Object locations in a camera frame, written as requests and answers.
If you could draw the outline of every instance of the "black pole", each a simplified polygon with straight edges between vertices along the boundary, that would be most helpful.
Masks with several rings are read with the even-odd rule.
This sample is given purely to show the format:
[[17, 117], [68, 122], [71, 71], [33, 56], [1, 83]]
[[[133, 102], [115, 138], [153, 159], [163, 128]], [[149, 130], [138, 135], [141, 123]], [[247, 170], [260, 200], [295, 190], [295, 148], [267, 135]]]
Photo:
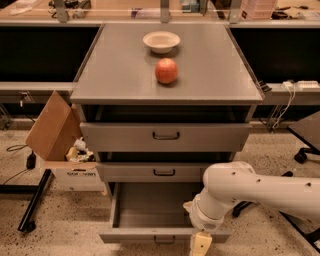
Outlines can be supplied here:
[[26, 210], [26, 212], [23, 215], [23, 218], [20, 222], [20, 225], [18, 227], [18, 230], [21, 232], [27, 231], [27, 232], [31, 232], [35, 229], [35, 223], [32, 221], [30, 222], [30, 219], [33, 215], [33, 212], [37, 206], [37, 203], [41, 197], [41, 194], [43, 192], [44, 187], [47, 184], [47, 181], [50, 177], [51, 174], [51, 170], [50, 169], [46, 169], [44, 174], [42, 175], [41, 181], [38, 185], [38, 189], [36, 191], [36, 193], [33, 195], [28, 208]]

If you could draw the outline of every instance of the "drawer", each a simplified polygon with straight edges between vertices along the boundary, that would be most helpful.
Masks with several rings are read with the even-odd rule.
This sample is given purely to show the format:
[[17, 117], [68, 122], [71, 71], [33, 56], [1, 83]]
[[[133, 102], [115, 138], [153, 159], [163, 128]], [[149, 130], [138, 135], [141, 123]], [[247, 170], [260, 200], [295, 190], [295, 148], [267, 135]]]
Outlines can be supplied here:
[[249, 124], [81, 123], [95, 152], [236, 152]]
[[99, 163], [104, 182], [201, 182], [209, 164]]
[[[200, 183], [116, 183], [109, 228], [100, 237], [105, 243], [189, 244], [194, 228], [183, 203], [201, 189]], [[211, 235], [223, 243], [231, 233], [221, 228]]]

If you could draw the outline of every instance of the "drawer handle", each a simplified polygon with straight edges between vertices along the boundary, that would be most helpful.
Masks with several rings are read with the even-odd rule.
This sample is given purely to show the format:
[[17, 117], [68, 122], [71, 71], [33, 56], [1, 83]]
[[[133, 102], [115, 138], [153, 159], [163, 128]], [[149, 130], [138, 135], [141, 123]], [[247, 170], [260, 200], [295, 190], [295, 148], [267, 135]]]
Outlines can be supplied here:
[[176, 237], [175, 236], [172, 236], [172, 241], [158, 241], [157, 240], [157, 236], [154, 236], [153, 237], [153, 241], [155, 244], [157, 245], [161, 245], [161, 244], [174, 244], [175, 241], [176, 241]]
[[152, 136], [155, 140], [177, 140], [180, 138], [180, 133], [177, 132], [176, 135], [157, 135], [155, 132], [152, 133]]
[[172, 169], [172, 172], [157, 172], [156, 169], [153, 169], [154, 176], [174, 176], [176, 174], [176, 170]]

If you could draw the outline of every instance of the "drawer front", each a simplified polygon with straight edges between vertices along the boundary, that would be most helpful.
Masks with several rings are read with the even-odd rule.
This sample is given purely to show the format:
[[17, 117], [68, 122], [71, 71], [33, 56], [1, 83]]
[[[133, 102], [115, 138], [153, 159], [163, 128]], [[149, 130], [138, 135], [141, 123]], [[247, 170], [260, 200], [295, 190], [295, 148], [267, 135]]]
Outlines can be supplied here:
[[249, 124], [81, 123], [88, 148], [96, 152], [236, 152]]
[[209, 164], [107, 164], [97, 170], [104, 182], [201, 182]]

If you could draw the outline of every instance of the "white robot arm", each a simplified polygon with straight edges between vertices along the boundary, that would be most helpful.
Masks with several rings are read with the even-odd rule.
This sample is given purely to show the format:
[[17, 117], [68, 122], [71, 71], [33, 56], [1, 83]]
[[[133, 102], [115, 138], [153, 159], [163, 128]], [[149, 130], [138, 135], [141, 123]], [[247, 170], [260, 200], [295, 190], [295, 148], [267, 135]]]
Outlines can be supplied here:
[[260, 203], [281, 212], [320, 223], [320, 179], [257, 175], [245, 162], [220, 163], [204, 173], [204, 188], [184, 204], [198, 229], [191, 241], [191, 255], [205, 255], [226, 213], [241, 201]]

